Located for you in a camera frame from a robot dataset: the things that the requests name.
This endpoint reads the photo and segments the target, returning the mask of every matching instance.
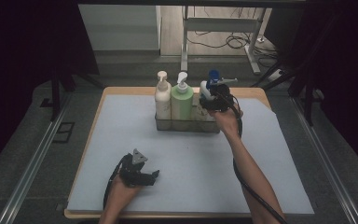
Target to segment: metal rail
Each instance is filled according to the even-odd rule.
[[[46,153],[48,152],[48,148],[51,144],[51,141],[53,140],[54,134],[57,132],[62,118],[65,115],[71,96],[72,93],[69,92],[62,96],[62,110],[60,114],[58,114],[57,118],[49,124],[42,141],[37,147],[33,157],[30,159],[24,173],[22,173],[16,188],[14,188],[5,208],[0,215],[0,224],[13,223],[16,215],[19,213],[22,202],[24,201],[25,196],[27,195],[28,190],[34,181],[34,177],[36,176],[37,171],[39,170],[39,167],[42,164]]]
[[[296,113],[298,115],[299,120],[301,121],[301,125],[303,126],[305,132],[307,133],[310,141],[312,143],[313,148],[318,156],[319,161],[321,162],[322,167],[324,168],[324,172],[330,181],[330,184],[337,195],[341,206],[347,215],[348,221],[352,224],[358,224],[358,211],[356,208],[351,195],[348,193],[341,179],[339,178],[336,169],[334,168],[332,162],[330,161],[324,146],[321,143],[321,140],[318,137],[318,134],[315,132],[313,127],[309,126],[306,119],[303,116],[303,108],[301,103],[296,98],[291,98],[293,105],[295,106]]]

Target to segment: black curtain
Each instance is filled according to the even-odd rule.
[[[322,109],[358,155],[358,2],[342,5],[316,64]]]
[[[0,152],[52,70],[73,89],[69,68],[99,74],[75,1],[0,0]]]

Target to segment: forearm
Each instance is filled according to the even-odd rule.
[[[244,146],[238,134],[234,132],[224,133],[231,146],[234,160],[243,180],[283,217],[282,209],[272,186]],[[251,210],[254,223],[278,223],[269,211],[246,190],[244,191],[244,194]]]
[[[115,224],[118,218],[119,210],[109,206],[109,204],[106,206],[106,208],[103,210],[103,213],[101,214],[99,224]]]

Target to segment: black cable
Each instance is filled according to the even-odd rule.
[[[243,7],[240,9],[240,11],[239,11],[239,13],[238,13],[238,18],[240,18],[240,17],[241,17],[242,12],[243,12]]]
[[[125,156],[120,160],[120,162],[118,163],[118,165],[116,166],[115,170],[113,171],[112,175],[109,178],[109,181],[108,181],[107,186],[106,186],[105,194],[103,196],[103,209],[105,208],[107,199],[109,198],[109,193],[110,193],[110,189],[111,189],[111,186],[112,186],[112,182],[115,179],[115,177],[116,177],[116,175],[118,173],[118,170],[120,169],[120,165],[124,161],[124,158],[125,158]]]
[[[239,46],[237,47],[234,47],[230,44],[231,41],[237,41],[238,43],[240,43]],[[245,47],[246,44],[248,44],[249,42],[241,37],[241,36],[237,36],[237,35],[234,35],[234,33],[231,33],[231,35],[229,35],[227,38],[226,38],[226,43],[232,48],[232,49],[241,49],[243,47]]]
[[[208,32],[204,32],[204,33],[201,33],[201,34],[197,34],[197,31],[194,32],[196,35],[207,35],[209,33],[211,33],[211,31],[208,31]]]
[[[192,43],[192,44],[198,44],[198,45],[202,45],[202,46],[205,46],[205,47],[208,47],[208,48],[213,48],[213,49],[220,49],[220,48],[224,47],[225,45],[227,45],[227,43],[226,43],[226,44],[224,44],[222,46],[211,46],[211,45],[206,45],[206,44],[203,44],[203,43],[191,41],[188,38],[187,38],[187,41]]]
[[[273,59],[273,58],[259,58],[259,59],[257,59],[257,63],[260,64],[261,66],[270,67],[268,65],[265,65],[265,64],[261,63],[261,60],[263,60],[263,59]]]
[[[277,54],[263,53],[263,52],[260,51],[259,49],[255,49],[255,50],[254,50],[254,55],[262,55],[262,56],[269,57],[269,58],[271,58],[271,59],[277,59],[277,58],[278,58],[278,55],[277,55]]]
[[[255,11],[257,10],[257,7],[255,7]],[[252,19],[254,19],[255,18],[255,12],[254,12],[254,16],[252,17]]]
[[[242,119],[241,119],[241,108],[240,105],[238,104],[238,99],[233,96],[233,98],[237,101],[237,106],[238,109],[232,104],[230,103],[226,97],[224,97],[222,94],[220,94],[218,92],[218,94],[226,101],[227,105],[232,109],[232,111],[235,114],[235,117],[237,118],[237,122],[238,122],[238,135],[240,136],[240,138],[242,137]],[[279,213],[277,211],[275,211],[275,209],[269,205],[263,198],[260,197],[260,195],[258,195],[247,183],[246,181],[242,178],[237,164],[235,162],[235,160],[233,159],[233,166],[234,166],[234,173],[237,176],[238,180],[240,181],[241,185],[261,204],[263,205],[281,224],[287,224],[287,222],[283,219],[283,217],[281,217],[281,215],[279,215]]]
[[[211,17],[211,16],[208,14],[208,12],[206,11],[206,7],[204,7],[204,12],[206,13],[206,15],[207,15],[208,17]]]
[[[234,12],[237,11],[237,9],[239,9],[239,8],[236,7],[236,8],[232,11],[231,15],[229,16],[230,18],[232,17],[232,15],[234,15]]]
[[[248,34],[246,34],[246,33],[243,33],[243,34],[246,36],[246,41],[247,41],[248,43],[250,43],[250,42],[251,42],[251,37],[250,37]],[[262,54],[262,55],[265,55],[265,56],[269,56],[269,57],[277,57],[277,56],[278,56],[278,55],[275,55],[275,54],[263,53],[263,52],[261,52],[260,50],[279,53],[279,51],[276,50],[276,49],[261,49],[260,47],[255,46],[255,51],[258,52],[259,54]]]

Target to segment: metal frame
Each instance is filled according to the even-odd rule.
[[[223,18],[189,18],[188,6],[185,6],[183,17],[183,44],[181,57],[181,71],[187,71],[187,32],[204,31],[204,32],[236,32],[236,33],[253,33],[249,46],[245,46],[246,55],[252,66],[255,75],[259,75],[260,68],[253,54],[255,41],[260,32],[266,9],[263,7],[258,18],[255,19],[223,19]]]
[[[321,140],[318,137],[318,134],[315,132],[312,126],[310,126],[304,116],[304,109],[299,102],[298,98],[291,97],[291,101],[293,106],[295,107],[296,113],[298,115],[298,119],[300,120],[301,125],[304,128],[307,136],[310,139],[312,147],[315,149],[316,155],[321,163],[321,166],[324,168],[324,172],[330,181],[330,184],[337,195],[337,198],[342,206],[342,209],[347,215],[347,219],[351,224],[358,224],[358,209],[356,204],[354,203],[351,195],[348,190],[345,188],[344,183],[342,183],[341,179],[338,176],[336,169],[334,168],[333,163],[330,161],[326,150],[324,149]]]
[[[195,7],[323,7],[329,1],[306,0],[76,0],[91,5],[195,6]]]
[[[57,132],[60,123],[65,115],[66,109],[68,108],[72,93],[66,93],[63,96],[62,100],[62,110],[58,114],[57,118],[52,121],[48,129],[43,136],[42,141],[37,147],[33,157],[30,159],[27,168],[17,183],[16,188],[14,188],[7,204],[0,215],[0,223],[13,223],[17,214],[20,211],[22,202],[25,199],[25,196],[28,193],[29,188],[34,182],[34,177],[36,176],[40,165],[42,164],[43,159],[48,152],[48,148],[54,138],[54,134]]]

